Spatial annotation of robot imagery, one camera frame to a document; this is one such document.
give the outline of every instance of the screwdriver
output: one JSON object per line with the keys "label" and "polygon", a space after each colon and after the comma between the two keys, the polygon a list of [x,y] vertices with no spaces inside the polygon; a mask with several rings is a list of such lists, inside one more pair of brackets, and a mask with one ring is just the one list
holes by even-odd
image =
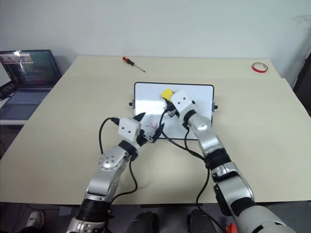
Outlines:
{"label": "screwdriver", "polygon": [[[127,64],[130,64],[131,66],[136,66],[134,62],[132,62],[130,59],[128,59],[128,57],[122,57],[122,60],[123,60],[124,62],[126,62]],[[140,67],[138,67],[138,66],[136,66],[136,67],[137,67],[138,69],[140,69],[141,71],[143,71],[143,72],[146,73],[146,71],[144,71],[142,68],[140,68]]]}

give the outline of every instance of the laptop screen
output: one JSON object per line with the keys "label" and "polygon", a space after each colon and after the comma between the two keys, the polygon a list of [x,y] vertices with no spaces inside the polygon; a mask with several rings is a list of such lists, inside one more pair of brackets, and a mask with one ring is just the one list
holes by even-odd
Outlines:
{"label": "laptop screen", "polygon": [[62,77],[50,50],[0,51],[0,62],[17,86],[54,85]]}

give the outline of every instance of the red tape roll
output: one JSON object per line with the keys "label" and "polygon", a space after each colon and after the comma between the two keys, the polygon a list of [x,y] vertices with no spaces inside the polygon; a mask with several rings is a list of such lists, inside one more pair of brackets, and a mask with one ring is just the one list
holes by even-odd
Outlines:
{"label": "red tape roll", "polygon": [[252,69],[258,73],[265,73],[268,70],[268,66],[261,62],[255,62],[252,65]]}

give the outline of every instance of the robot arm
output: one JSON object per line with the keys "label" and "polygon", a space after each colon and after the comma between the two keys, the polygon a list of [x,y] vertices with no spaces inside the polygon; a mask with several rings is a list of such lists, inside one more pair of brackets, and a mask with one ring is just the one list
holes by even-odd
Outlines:
{"label": "robot arm", "polygon": [[121,142],[101,155],[84,200],[66,233],[101,233],[105,228],[110,205],[127,162],[137,158],[139,150],[147,141],[154,143],[164,127],[162,124],[152,138],[145,139],[144,130],[140,128],[139,123],[143,116],[144,113],[133,119],[114,118],[114,122],[119,126],[118,134],[121,136]]}
{"label": "robot arm", "polygon": [[216,183],[214,191],[223,214],[233,216],[240,233],[293,233],[294,231],[263,206],[256,205],[250,185],[231,161],[211,121],[197,113],[188,95],[179,90],[170,101],[184,127],[198,138],[199,147]]}

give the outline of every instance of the red screwdriver handle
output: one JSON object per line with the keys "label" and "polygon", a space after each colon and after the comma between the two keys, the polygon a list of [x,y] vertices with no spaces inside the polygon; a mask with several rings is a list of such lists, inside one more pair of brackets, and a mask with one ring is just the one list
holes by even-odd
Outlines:
{"label": "red screwdriver handle", "polygon": [[128,59],[128,57],[122,57],[122,60],[131,66],[135,65],[135,63]]}

